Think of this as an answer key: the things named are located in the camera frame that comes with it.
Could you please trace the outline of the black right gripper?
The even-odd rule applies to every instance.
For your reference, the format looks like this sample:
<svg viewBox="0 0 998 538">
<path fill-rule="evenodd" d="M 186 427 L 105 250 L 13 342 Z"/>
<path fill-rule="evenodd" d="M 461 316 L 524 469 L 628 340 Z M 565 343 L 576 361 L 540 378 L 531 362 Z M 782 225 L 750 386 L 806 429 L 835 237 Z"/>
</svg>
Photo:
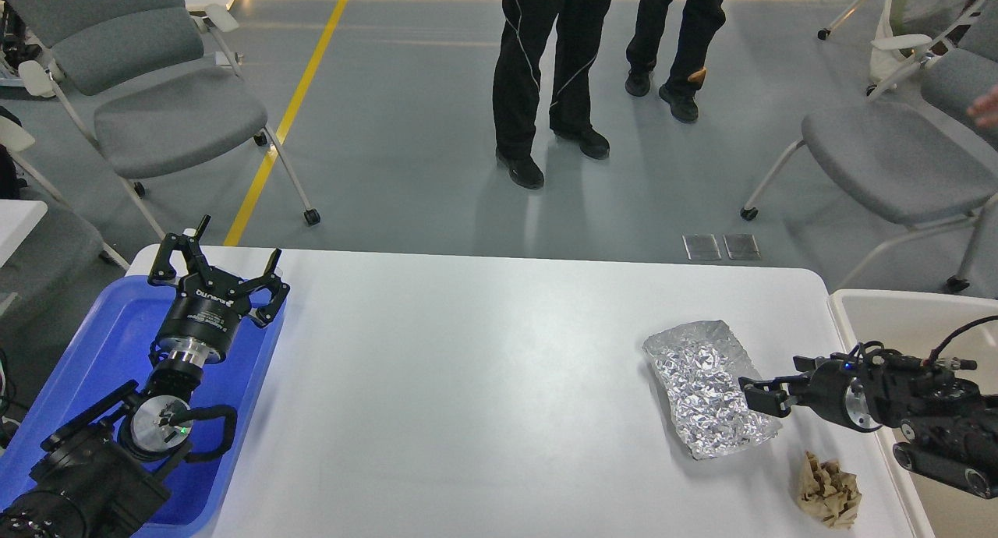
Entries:
<svg viewBox="0 0 998 538">
<path fill-rule="evenodd" d="M 877 431 L 883 424 L 870 412 L 863 384 L 851 364 L 830 357 L 794 356 L 794 368 L 809 375 L 778 376 L 755 380 L 739 376 L 746 406 L 774 417 L 787 417 L 791 407 L 802 404 L 821 419 L 862 433 Z"/>
</svg>

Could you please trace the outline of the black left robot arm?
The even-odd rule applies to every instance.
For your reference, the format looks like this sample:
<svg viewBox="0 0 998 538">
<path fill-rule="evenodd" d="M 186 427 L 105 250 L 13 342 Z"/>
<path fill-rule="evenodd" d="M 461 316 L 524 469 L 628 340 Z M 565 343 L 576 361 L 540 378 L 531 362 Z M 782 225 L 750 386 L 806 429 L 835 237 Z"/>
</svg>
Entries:
<svg viewBox="0 0 998 538">
<path fill-rule="evenodd" d="M 289 285 L 272 251 L 256 278 L 211 265 L 200 248 L 204 216 L 187 235 L 166 235 L 147 282 L 175 298 L 150 343 L 143 384 L 122 383 L 41 442 L 34 486 L 2 513 L 4 537 L 129 537 L 170 499 L 168 474 L 182 463 L 211 462 L 234 446 L 238 410 L 195 406 L 207 364 L 227 359 L 239 325 L 266 328 Z"/>
</svg>

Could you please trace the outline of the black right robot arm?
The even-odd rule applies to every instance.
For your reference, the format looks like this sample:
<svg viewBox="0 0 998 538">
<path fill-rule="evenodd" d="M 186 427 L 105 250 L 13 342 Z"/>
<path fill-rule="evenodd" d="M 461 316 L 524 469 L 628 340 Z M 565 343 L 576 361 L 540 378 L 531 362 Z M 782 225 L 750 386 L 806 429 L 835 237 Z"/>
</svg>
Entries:
<svg viewBox="0 0 998 538">
<path fill-rule="evenodd" d="M 906 356 L 882 342 L 860 342 L 848 353 L 796 356 L 794 376 L 738 385 L 749 409 L 783 418 L 791 407 L 862 433 L 898 429 L 894 445 L 902 468 L 985 499 L 996 496 L 996 396 L 959 378 L 973 360 L 944 358 L 943 347 L 927 358 Z"/>
</svg>

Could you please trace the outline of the seated person's hand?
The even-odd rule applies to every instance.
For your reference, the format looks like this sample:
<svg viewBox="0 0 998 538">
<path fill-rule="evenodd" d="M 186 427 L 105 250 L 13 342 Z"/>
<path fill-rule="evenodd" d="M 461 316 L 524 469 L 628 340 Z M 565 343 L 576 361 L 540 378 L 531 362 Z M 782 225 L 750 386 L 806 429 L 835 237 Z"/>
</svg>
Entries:
<svg viewBox="0 0 998 538">
<path fill-rule="evenodd" d="M 969 108 L 966 115 L 973 121 L 973 125 L 980 129 L 994 129 L 998 123 L 998 86 L 995 84 L 987 93 L 977 97 Z"/>
</svg>

